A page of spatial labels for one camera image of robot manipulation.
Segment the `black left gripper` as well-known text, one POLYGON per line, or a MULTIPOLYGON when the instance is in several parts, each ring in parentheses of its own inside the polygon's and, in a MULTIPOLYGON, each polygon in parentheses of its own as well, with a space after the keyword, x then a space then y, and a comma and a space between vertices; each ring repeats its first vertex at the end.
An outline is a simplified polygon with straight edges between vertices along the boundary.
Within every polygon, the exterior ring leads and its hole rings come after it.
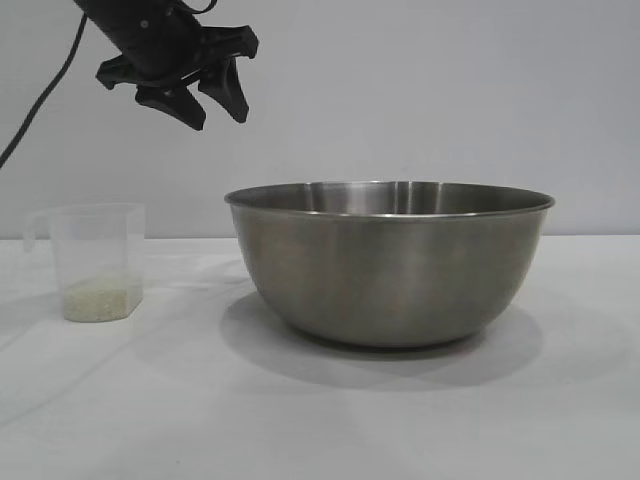
POLYGON ((97 80, 112 90, 138 85, 135 100, 201 131, 206 113, 184 87, 215 100, 236 122, 249 105, 238 76, 237 57, 254 58, 259 40, 251 27, 206 27, 182 1, 78 1, 76 5, 119 50, 101 63, 97 80))

